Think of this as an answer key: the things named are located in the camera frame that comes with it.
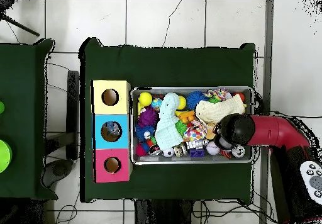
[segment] green tablecloth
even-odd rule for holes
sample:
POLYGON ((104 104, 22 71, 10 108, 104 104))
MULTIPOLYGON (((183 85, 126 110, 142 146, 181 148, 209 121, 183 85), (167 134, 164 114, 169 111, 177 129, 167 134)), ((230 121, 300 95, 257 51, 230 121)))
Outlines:
POLYGON ((13 159, 0 173, 0 197, 57 199, 41 184, 45 141, 44 63, 53 41, 36 45, 0 43, 0 139, 6 141, 13 159))
POLYGON ((81 201, 240 198, 250 202, 251 163, 135 165, 128 182, 93 182, 90 81, 126 80, 139 86, 253 86, 255 46, 241 48, 103 47, 88 38, 80 48, 81 201))

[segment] small ball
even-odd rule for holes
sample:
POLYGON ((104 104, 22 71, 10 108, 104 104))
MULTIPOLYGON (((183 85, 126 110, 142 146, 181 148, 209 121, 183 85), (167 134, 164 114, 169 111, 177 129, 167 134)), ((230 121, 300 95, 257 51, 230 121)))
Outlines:
POLYGON ((0 114, 4 111, 4 103, 0 101, 0 114))
POLYGON ((187 105, 187 100, 183 96, 179 96, 179 106, 178 109, 184 109, 187 105))
POLYGON ((169 148, 169 149, 165 149, 163 150, 164 156, 165 157, 172 157, 174 155, 174 149, 173 147, 169 148))
POLYGON ((214 143, 214 141, 207 144, 206 150, 210 155, 218 155, 220 152, 220 148, 214 143))
POLYGON ((149 106, 152 103, 152 95, 149 92, 141 92, 138 100, 142 106, 149 106))

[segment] colorful toy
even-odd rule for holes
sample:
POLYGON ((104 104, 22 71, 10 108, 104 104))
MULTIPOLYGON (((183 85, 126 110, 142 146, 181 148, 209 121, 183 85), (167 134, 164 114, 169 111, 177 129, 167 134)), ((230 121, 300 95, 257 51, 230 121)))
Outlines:
POLYGON ((233 98, 216 104, 200 101, 196 107, 196 116, 206 123, 218 123, 227 115, 233 113, 244 114, 244 112, 243 101, 238 94, 233 98))
POLYGON ((210 155, 218 155, 220 153, 220 148, 214 143, 214 141, 207 144, 206 150, 210 155))
POLYGON ((160 147, 160 150, 171 148, 183 142, 183 139, 175 128, 175 124, 179 120, 174 111, 179 106, 179 97, 174 92, 169 92, 165 95, 160 107, 160 120, 157 124, 155 139, 160 147))
POLYGON ((203 149, 190 149, 190 157, 204 157, 203 149))
POLYGON ((157 113, 154 111, 154 109, 151 106, 147 106, 142 110, 143 111, 138 117, 138 125, 140 127, 155 125, 157 123, 157 113))
POLYGON ((179 96, 179 106, 178 106, 178 110, 182 110, 186 107, 187 105, 187 101, 183 96, 179 96))
POLYGON ((175 128, 180 133, 181 136, 184 135, 184 132, 188 129, 188 126, 181 122, 181 120, 178 120, 175 124, 175 128))
POLYGON ((185 132, 184 132, 184 141, 189 142, 189 141, 197 141, 201 140, 206 137, 207 135, 207 129, 202 126, 202 124, 196 120, 192 121, 192 124, 194 126, 189 127, 185 132))
POLYGON ((198 140, 198 141, 190 141, 190 142, 186 142, 187 148, 188 149, 202 149, 204 148, 204 146, 206 146, 208 144, 208 140, 207 139, 202 139, 202 140, 198 140))
POLYGON ((187 96, 187 106, 190 110, 194 110, 198 102, 201 100, 208 101, 208 99, 201 91, 194 91, 187 96))
POLYGON ((8 167, 11 159, 11 147, 5 141, 0 140, 0 173, 8 167))
POLYGON ((0 114, 2 114, 4 111, 4 103, 0 101, 0 114))
POLYGON ((136 135, 136 137, 138 137, 138 140, 140 142, 145 141, 145 133, 146 132, 149 132, 151 134, 151 133, 154 133, 154 131, 155 131, 155 128, 153 126, 141 127, 137 124, 135 127, 135 135, 136 135))
POLYGON ((173 147, 169 148, 169 149, 165 149, 163 150, 164 156, 165 157, 172 157, 174 155, 174 149, 173 147))
POLYGON ((179 118, 180 118, 182 123, 187 123, 188 121, 195 120, 194 111, 189 111, 189 112, 182 113, 179 116, 179 118))
POLYGON ((161 104, 162 104, 161 98, 154 98, 152 100, 151 107, 154 109, 154 111, 159 112, 161 104))
POLYGON ((141 92, 138 97, 138 111, 152 103, 152 95, 149 92, 141 92))
POLYGON ((245 155, 245 149, 241 145, 236 145, 231 151, 234 157, 240 158, 245 155))
POLYGON ((240 96, 240 99, 244 102, 244 100, 245 100, 245 96, 241 93, 241 92, 236 92, 236 93, 234 93, 234 96, 235 95, 239 95, 240 96))
POLYGON ((146 156, 146 155, 148 154, 148 153, 147 153, 147 151, 145 151, 145 150, 143 149, 143 147, 142 147, 142 143, 138 143, 138 144, 136 145, 135 152, 136 152, 136 154, 137 154, 139 157, 144 157, 144 156, 146 156))

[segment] white ball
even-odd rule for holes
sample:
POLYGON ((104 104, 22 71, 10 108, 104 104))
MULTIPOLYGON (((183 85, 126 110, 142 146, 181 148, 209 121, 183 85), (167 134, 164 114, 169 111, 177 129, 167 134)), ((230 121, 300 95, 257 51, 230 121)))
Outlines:
POLYGON ((163 153, 165 157, 172 157, 174 155, 174 148, 165 149, 163 153))
POLYGON ((220 152, 220 148, 213 141, 207 144, 206 150, 211 155, 218 155, 220 152))

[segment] orange toy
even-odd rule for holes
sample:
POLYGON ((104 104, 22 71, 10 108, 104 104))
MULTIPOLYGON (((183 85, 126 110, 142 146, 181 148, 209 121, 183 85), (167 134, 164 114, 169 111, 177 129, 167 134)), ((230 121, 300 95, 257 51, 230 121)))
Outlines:
POLYGON ((192 121, 192 120, 195 119, 194 111, 189 111, 189 112, 182 113, 179 116, 179 118, 180 118, 182 123, 187 123, 188 121, 192 121))

